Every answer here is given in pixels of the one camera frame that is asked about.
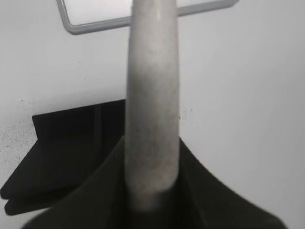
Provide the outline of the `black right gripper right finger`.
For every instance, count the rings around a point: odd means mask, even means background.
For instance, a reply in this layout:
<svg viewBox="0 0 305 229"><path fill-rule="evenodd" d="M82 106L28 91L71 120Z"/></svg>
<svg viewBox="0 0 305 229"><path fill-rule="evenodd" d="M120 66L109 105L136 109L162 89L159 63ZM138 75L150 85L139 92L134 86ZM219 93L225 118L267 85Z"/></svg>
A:
<svg viewBox="0 0 305 229"><path fill-rule="evenodd" d="M172 229L285 229L275 215L238 195L180 141Z"/></svg>

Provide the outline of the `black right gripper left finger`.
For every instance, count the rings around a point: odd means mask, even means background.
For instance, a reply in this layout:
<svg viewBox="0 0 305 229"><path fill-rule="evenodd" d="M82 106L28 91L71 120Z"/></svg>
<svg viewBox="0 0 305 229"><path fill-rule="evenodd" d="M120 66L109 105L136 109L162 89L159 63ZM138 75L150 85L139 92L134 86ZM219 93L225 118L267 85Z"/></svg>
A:
<svg viewBox="0 0 305 229"><path fill-rule="evenodd" d="M78 188L47 211L29 220L25 229L130 229L124 183L124 138Z"/></svg>

